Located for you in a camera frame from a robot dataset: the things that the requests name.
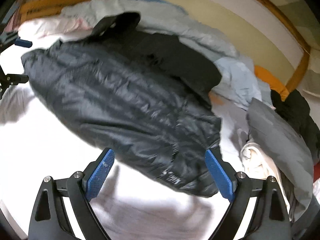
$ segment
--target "bed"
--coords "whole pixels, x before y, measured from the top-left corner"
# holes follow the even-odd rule
[[[20,7],[21,22],[59,14],[64,6],[82,1],[87,0],[28,2]],[[272,7],[270,2],[263,0],[263,3]],[[287,88],[293,90],[307,69],[310,47],[288,19],[278,11],[275,15],[304,48],[293,75],[284,78],[289,79]],[[22,73],[20,56],[25,52],[48,48],[58,38],[68,41],[83,38],[89,33],[82,30],[34,39],[30,49],[12,46],[1,53],[0,64],[5,73]],[[246,113],[223,98],[219,100],[223,104],[213,103],[212,111],[223,120],[220,143],[223,159],[236,171],[244,171],[239,151],[249,130]],[[29,84],[9,88],[6,97],[0,101],[0,113],[0,138],[6,142],[1,150],[0,183],[5,190],[1,192],[0,199],[22,229],[21,235],[26,237],[34,199],[43,178],[48,175],[55,179],[67,178],[75,170],[84,170],[102,149],[90,146],[71,133],[44,107]],[[68,199],[65,198],[65,202],[75,235],[83,239]],[[196,240],[209,238],[229,202],[220,193],[208,199],[177,193],[115,161],[104,187],[91,205],[112,239],[129,239],[136,235],[136,239],[145,240]],[[254,205],[253,198],[235,239],[244,236]]]

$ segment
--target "bolt head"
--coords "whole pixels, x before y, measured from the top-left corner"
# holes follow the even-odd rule
[[[44,181],[44,182],[49,182],[49,181],[50,181],[50,179],[51,179],[51,177],[50,177],[50,176],[46,176],[46,177],[43,179],[43,181]]]
[[[73,174],[73,176],[74,176],[75,178],[80,178],[80,177],[83,176],[83,172],[82,172],[82,171],[76,171],[76,172]]]
[[[237,172],[237,175],[238,175],[238,177],[241,178],[241,179],[244,179],[244,178],[247,176],[247,175],[246,175],[244,172],[242,172],[242,171]]]

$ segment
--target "pile of clothes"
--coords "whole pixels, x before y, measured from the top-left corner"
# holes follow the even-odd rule
[[[22,63],[36,95],[70,130],[153,180],[210,197],[218,190],[204,153],[220,153],[221,130],[213,92],[247,111],[243,162],[254,151],[271,163],[291,220],[306,213],[320,131],[298,91],[271,90],[277,82],[223,33],[165,1],[92,0],[61,17],[81,19],[92,34],[28,52]]]

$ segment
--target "black garment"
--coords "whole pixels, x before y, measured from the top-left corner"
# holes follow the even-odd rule
[[[208,93],[221,81],[216,66],[197,51],[180,43],[177,36],[137,31],[135,28],[139,21],[138,13],[105,17],[93,29],[90,40],[99,41],[106,48],[116,50],[127,58],[182,79],[211,108]]]
[[[320,211],[315,216],[310,226],[300,240],[318,240],[320,235]]]
[[[121,33],[135,37],[129,35],[132,25],[119,19],[124,18],[110,18],[114,28],[98,25],[84,41],[58,41],[23,55],[33,90],[92,145],[112,148],[118,160],[173,189],[214,195],[218,190],[204,154],[210,147],[220,152],[220,118],[181,80],[162,71],[160,62],[151,64],[154,59],[136,53],[139,43],[134,50],[116,40]]]
[[[309,229],[311,224],[314,225],[313,228],[315,227],[315,225],[319,225],[319,221],[316,221],[319,212],[320,205],[318,203],[318,200],[314,195],[312,195],[312,199],[307,210],[296,222],[292,224],[291,232],[293,240],[299,240],[303,237],[306,237],[309,232],[311,233],[312,227]]]
[[[271,90],[271,99],[276,112],[302,136],[316,165],[320,160],[320,130],[310,116],[308,102],[297,90],[292,91],[284,102],[276,91]]]
[[[247,121],[249,137],[285,175],[282,185],[290,204],[289,217],[297,221],[312,199],[313,162],[310,150],[283,118],[255,98],[247,111]]]

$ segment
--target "blue gripper pad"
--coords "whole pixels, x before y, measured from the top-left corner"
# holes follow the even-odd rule
[[[210,150],[205,152],[204,161],[221,195],[232,202],[235,197],[232,182]]]
[[[106,180],[113,163],[115,162],[115,153],[113,150],[109,150],[102,161],[99,163],[91,177],[87,182],[86,199],[90,202],[93,198],[96,198],[104,181]]]

